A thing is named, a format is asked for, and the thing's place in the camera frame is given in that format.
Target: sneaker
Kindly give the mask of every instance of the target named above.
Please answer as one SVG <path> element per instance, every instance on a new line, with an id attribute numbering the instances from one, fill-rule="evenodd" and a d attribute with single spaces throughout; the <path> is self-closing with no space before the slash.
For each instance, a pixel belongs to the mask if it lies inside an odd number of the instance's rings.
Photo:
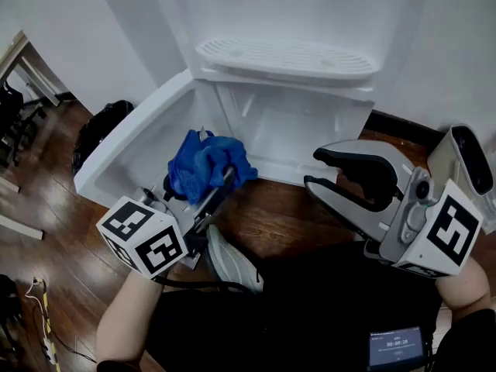
<path id="1" fill-rule="evenodd" d="M 229 244 L 216 226 L 207 229 L 208 256 L 221 281 L 236 282 L 252 292 L 261 293 L 264 280 L 255 266 L 234 246 Z"/>

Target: blue cloth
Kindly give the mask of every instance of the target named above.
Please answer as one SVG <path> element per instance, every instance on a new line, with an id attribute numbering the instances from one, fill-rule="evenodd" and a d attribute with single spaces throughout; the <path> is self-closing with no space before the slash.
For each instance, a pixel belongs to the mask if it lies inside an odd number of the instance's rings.
<path id="1" fill-rule="evenodd" d="M 224 169 L 228 165 L 236 168 L 234 188 L 239 188 L 248 179 L 257 179 L 258 172 L 246 159 L 243 143 L 235 138 L 213 136 L 200 141 L 199 133 L 190 129 L 176 157 L 169 161 L 169 180 L 172 189 L 186 196 L 190 204 L 200 201 L 211 188 L 224 184 Z"/>

